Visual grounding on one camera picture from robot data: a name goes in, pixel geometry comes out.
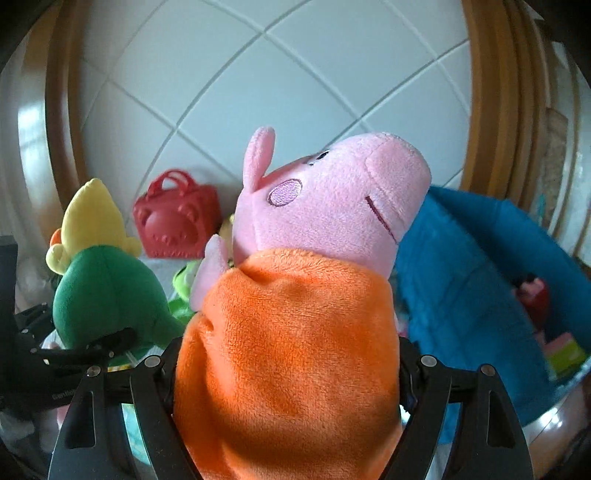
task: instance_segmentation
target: white tile wall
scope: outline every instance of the white tile wall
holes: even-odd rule
[[[374,130],[394,132],[417,147],[433,183],[447,183],[462,168],[468,117],[435,64],[397,90],[367,119]]]
[[[442,55],[468,37],[462,3],[456,0],[384,0],[415,29],[417,35]]]
[[[244,149],[261,125],[277,144],[272,167],[322,148],[354,121],[305,70],[260,38],[215,81],[181,130],[242,178]]]
[[[80,121],[86,123],[90,109],[92,108],[100,89],[107,78],[106,73],[94,68],[88,61],[80,61]]]
[[[125,213],[170,128],[107,82],[82,131],[88,173],[105,182]]]
[[[176,123],[255,31],[203,2],[168,0],[117,62],[112,78]]]
[[[209,0],[264,30],[305,0]]]
[[[103,72],[109,72],[163,0],[93,0],[89,3],[83,57]]]
[[[342,0],[310,2],[270,34],[334,85],[359,114],[431,59],[400,18],[375,0],[346,0],[346,8]]]
[[[186,168],[229,212],[246,143],[272,125],[273,167],[378,129],[454,185],[466,39],[461,0],[92,0],[80,106],[90,174],[128,215],[150,179]]]
[[[462,104],[469,110],[472,103],[472,66],[470,44],[465,42],[441,59],[441,66],[456,87]]]

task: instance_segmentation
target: tile grout line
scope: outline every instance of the tile grout line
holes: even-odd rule
[[[441,62],[442,60],[444,60],[446,57],[448,57],[450,54],[452,54],[454,51],[456,51],[458,48],[461,48],[462,46],[464,46],[466,43],[469,42],[469,39],[465,39],[464,42],[460,43],[459,45],[456,46],[456,48],[454,48],[453,50],[449,51],[447,53],[447,55],[440,57],[437,60],[437,65],[439,66],[439,69],[441,70],[441,73],[443,74],[443,76],[446,78],[446,80],[448,81],[448,83],[450,84],[450,86],[452,87],[453,93],[456,95],[456,98],[458,99],[458,101],[460,102],[460,104],[462,105],[462,108],[464,109],[464,111],[466,112],[467,116],[470,116],[470,107],[468,106],[466,99],[464,98],[464,95],[462,94],[462,92],[460,91],[460,87],[458,87],[458,85],[456,84],[456,82],[453,81],[452,76],[450,75],[450,73],[447,71],[447,68],[445,67],[445,65]]]
[[[288,11],[286,11],[283,15],[279,16],[277,19],[275,19],[274,22],[272,22],[267,29],[274,27],[275,25],[277,25],[280,21],[282,21],[284,18],[288,17],[291,13],[293,13],[295,10],[297,10],[298,8],[302,7],[303,5],[309,3],[311,0],[303,0],[302,2],[300,2],[299,4],[297,4],[296,6],[290,8]],[[183,121],[187,118],[187,116],[189,115],[189,113],[191,112],[191,110],[193,110],[194,106],[197,104],[197,102],[203,97],[203,95],[209,90],[209,88],[211,87],[211,85],[214,84],[214,82],[223,74],[223,72],[226,71],[226,69],[247,49],[249,48],[254,42],[256,42],[256,40],[258,40],[259,38],[262,37],[262,35],[264,34],[264,31],[261,31],[260,28],[256,25],[252,25],[250,22],[245,22],[245,20],[241,17],[239,17],[238,15],[236,15],[235,12],[233,11],[229,11],[226,8],[223,8],[221,5],[217,4],[216,2],[212,2],[209,0],[203,0],[203,2],[205,4],[210,5],[211,7],[217,8],[222,10],[224,13],[230,15],[231,17],[236,18],[237,20],[239,20],[242,23],[245,23],[248,27],[250,27],[251,29],[253,29],[256,32],[256,35],[254,35],[246,44],[244,44],[216,73],[215,75],[212,76],[212,78],[209,79],[209,81],[204,85],[204,87],[197,93],[197,95],[195,96],[195,98],[189,103],[188,107],[185,109],[185,111],[183,112],[183,114],[181,115],[181,117],[178,119],[176,125],[174,126],[173,130],[171,131],[171,133],[167,136],[167,138],[164,140],[163,144],[161,145],[161,147],[158,149],[158,151],[156,152],[156,155],[154,156],[154,158],[152,159],[152,162],[150,162],[146,173],[143,175],[138,188],[135,191],[134,194],[134,198],[137,198],[139,195],[139,190],[142,187],[142,185],[145,183],[146,179],[150,176],[150,174],[152,173],[154,166],[156,164],[156,162],[158,161],[160,155],[162,154],[162,152],[164,151],[166,145],[168,144],[168,142],[170,141],[170,139],[172,138],[172,136],[174,134],[179,134],[183,137],[184,140],[188,141],[194,148],[196,148],[199,152],[201,152],[208,160],[210,160],[211,162],[213,162],[214,165],[220,167],[222,169],[222,171],[224,171],[225,173],[227,173],[228,175],[230,175],[231,178],[233,178],[234,180],[238,180],[236,179],[236,177],[230,172],[228,171],[225,167],[221,166],[221,163],[218,162],[217,160],[215,160],[213,158],[213,156],[209,155],[201,146],[199,146],[196,142],[194,142],[193,140],[190,140],[188,135],[183,134],[180,131],[180,126],[183,123]],[[135,99],[137,102],[140,103],[140,105],[142,105],[143,107],[147,107],[146,104],[144,104],[143,102],[140,102],[139,99]],[[126,219],[125,219],[125,224],[127,225],[129,220],[131,218],[131,212],[127,213]]]
[[[400,82],[399,84],[394,86],[382,98],[380,98],[377,102],[375,102],[372,106],[370,106],[356,121],[354,121],[353,123],[348,125],[343,131],[339,132],[339,134],[336,137],[334,137],[327,145],[331,145],[332,143],[334,143],[341,135],[343,135],[345,132],[347,132],[347,130],[350,130],[353,127],[355,127],[355,125],[358,125],[362,122],[363,122],[363,124],[365,124],[365,121],[367,120],[367,118],[373,112],[375,112],[383,103],[385,103],[387,100],[389,100],[391,96],[393,96],[399,90],[406,87],[406,85],[408,85],[410,82],[412,82],[416,77],[418,77],[420,74],[422,74],[423,72],[428,70],[430,67],[432,67],[434,64],[436,64],[440,59],[445,58],[449,53],[451,53],[456,48],[460,47],[465,42],[466,42],[466,40],[462,40],[462,42],[460,42],[459,44],[454,45],[453,47],[450,47],[448,50],[443,52],[438,58],[430,60],[428,63],[423,65],[421,68],[419,68],[415,72],[411,73],[402,82]]]
[[[304,0],[300,2],[295,7],[291,8],[287,12],[285,12],[282,16],[278,17],[267,25],[265,28],[261,29],[260,26],[253,23],[248,17],[234,11],[233,9],[227,7],[226,5],[218,3],[216,0],[203,0],[208,5],[213,7],[219,8],[224,13],[236,18],[236,20],[243,22],[245,25],[257,30],[264,38],[269,40],[273,45],[276,46],[281,52],[290,58],[293,62],[295,62],[302,70],[304,70],[308,75],[310,75],[315,81],[317,81],[322,88],[334,99],[337,103],[345,110],[351,117],[358,119],[359,114],[355,111],[355,108],[349,104],[349,102],[339,93],[338,89],[335,88],[331,83],[322,76],[319,72],[315,70],[312,65],[308,64],[300,55],[298,55],[294,50],[290,49],[287,45],[285,45],[281,40],[277,37],[274,37],[269,31],[276,27],[280,22],[285,20],[289,15],[291,15],[295,10],[303,7],[305,4],[310,3],[311,0]]]
[[[158,161],[160,155],[162,154],[162,152],[164,151],[164,148],[166,147],[166,145],[168,144],[168,142],[170,141],[170,138],[172,138],[172,136],[176,133],[179,132],[180,126],[181,124],[184,122],[184,120],[187,118],[187,116],[189,115],[189,113],[191,112],[191,110],[193,110],[193,107],[197,104],[197,102],[202,98],[202,96],[207,92],[207,90],[209,90],[209,88],[211,87],[211,85],[223,74],[223,72],[226,71],[226,69],[234,62],[234,60],[236,60],[248,47],[250,47],[254,42],[256,42],[256,40],[258,40],[259,38],[261,38],[261,34],[256,34],[254,35],[248,42],[246,42],[210,79],[209,81],[203,86],[203,88],[197,93],[197,95],[195,96],[195,98],[189,103],[188,107],[185,109],[185,111],[183,112],[183,114],[179,117],[179,119],[177,120],[176,124],[171,124],[170,122],[166,121],[166,124],[172,128],[171,134],[169,137],[167,137],[163,144],[160,146],[160,148],[158,149],[158,151],[156,152],[156,155],[154,156],[154,158],[152,159],[152,161],[150,162],[148,168],[146,169],[145,174],[142,176],[142,179],[134,193],[133,198],[137,198],[139,195],[139,190],[141,189],[142,185],[145,183],[146,179],[150,176],[150,174],[152,173],[152,170],[154,169],[154,166],[156,165],[156,162]],[[141,102],[139,99],[136,99],[134,96],[130,95],[131,98],[133,98],[136,102],[138,102],[141,106],[143,106],[144,108],[147,108],[148,111],[153,112],[153,109],[149,108],[144,102]],[[198,148],[198,150],[200,150],[201,152],[204,152],[204,150],[202,148]],[[129,221],[129,217],[130,217],[131,213],[128,212],[125,223],[127,224]]]
[[[80,124],[80,131],[82,131],[82,129],[84,128],[84,125],[86,124],[86,120],[88,120],[88,117],[90,116],[90,113],[92,111],[92,109],[95,107],[95,103],[96,103],[96,99],[99,97],[100,91],[103,89],[103,87],[105,86],[105,83],[107,82],[107,80],[111,79],[111,74],[113,73],[113,69],[115,68],[115,65],[117,65],[117,62],[120,61],[121,57],[124,55],[125,50],[127,50],[127,47],[129,47],[129,45],[131,45],[131,42],[133,42],[133,40],[135,39],[135,37],[138,36],[139,32],[142,30],[142,28],[146,25],[146,23],[148,23],[148,21],[154,16],[154,14],[160,10],[160,8],[167,3],[168,0],[162,0],[157,6],[156,8],[154,8],[150,14],[144,19],[144,21],[139,25],[139,27],[134,31],[133,35],[131,35],[131,38],[127,41],[127,43],[124,45],[124,47],[121,49],[121,52],[117,55],[115,61],[113,62],[113,65],[111,65],[111,68],[108,69],[108,72],[103,72],[100,68],[98,68],[97,66],[95,66],[91,61],[88,61],[87,58],[84,57],[84,55],[82,55],[81,57],[91,66],[94,67],[96,70],[98,70],[99,72],[101,72],[102,74],[105,75],[105,79],[103,80],[103,82],[100,84],[99,89],[97,90],[96,96],[94,98],[94,100],[92,100],[92,103],[90,104],[90,108],[88,109],[88,114],[86,115],[86,118],[84,119],[84,121]]]
[[[445,184],[444,184],[443,186],[444,186],[444,187],[447,187],[447,186],[448,186],[448,185],[449,185],[451,182],[453,182],[453,181],[456,179],[456,177],[457,177],[457,176],[458,176],[460,173],[462,173],[462,171],[463,171],[463,170],[464,170],[464,165],[462,165],[462,168],[460,168],[460,170],[458,170],[457,172],[455,172],[455,173],[452,175],[452,177],[451,177],[451,178],[450,178],[450,179],[449,179],[447,182],[445,182]]]
[[[425,37],[423,37],[423,34],[418,30],[417,27],[414,26],[414,24],[406,17],[406,15],[404,15],[400,11],[400,9],[398,9],[398,7],[396,7],[394,4],[390,3],[388,0],[382,0],[382,3],[386,6],[386,8],[389,8],[392,11],[392,13],[394,13],[394,15],[396,15],[402,21],[402,23],[414,34],[415,37],[417,37],[417,40],[423,45],[423,47],[425,47],[428,50],[428,52],[431,54],[431,56],[434,59],[437,59],[437,60],[444,59],[453,50],[461,47],[465,42],[468,41],[468,38],[465,38],[461,43],[457,44],[453,49],[447,50],[446,54],[439,55],[439,57],[437,58],[437,52],[435,51],[435,49],[432,48],[432,46],[429,44],[427,39]],[[452,87],[453,94],[456,96],[456,99],[460,102],[460,104],[461,104],[462,108],[464,109],[464,111],[466,112],[466,114],[469,115],[470,114],[469,108],[463,99],[463,95],[459,92],[459,88],[457,87],[457,85],[453,81],[451,75],[449,75],[449,72],[443,67],[443,65],[438,64],[437,66],[440,69],[440,71],[443,73],[443,76],[445,77],[447,82]]]

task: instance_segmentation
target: pig arm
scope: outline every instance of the pig arm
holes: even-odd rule
[[[223,238],[214,235],[205,247],[205,258],[199,265],[191,287],[189,305],[194,312],[201,310],[203,299],[218,279],[228,270],[228,249]]]

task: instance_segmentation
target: orange plush part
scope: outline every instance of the orange plush part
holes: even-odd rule
[[[57,245],[61,243],[61,228],[58,228],[55,232],[53,232],[53,235],[51,236],[51,239],[49,240],[49,246],[52,247],[53,245]]]
[[[399,362],[383,277],[259,252],[187,326],[174,421],[205,479],[377,480],[401,434]]]

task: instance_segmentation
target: yellow plush toy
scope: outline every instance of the yellow plush toy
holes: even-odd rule
[[[79,252],[95,245],[111,245],[134,257],[142,252],[140,241],[125,233],[123,217],[99,179],[87,182],[72,198],[47,251],[47,266],[63,275]]]
[[[86,183],[66,209],[46,255],[49,268],[63,275],[53,321],[66,348],[84,347],[130,327],[138,336],[132,354],[141,357],[152,345],[166,348],[183,334],[160,282],[138,260],[141,251],[139,240],[126,235],[105,185],[98,179]]]

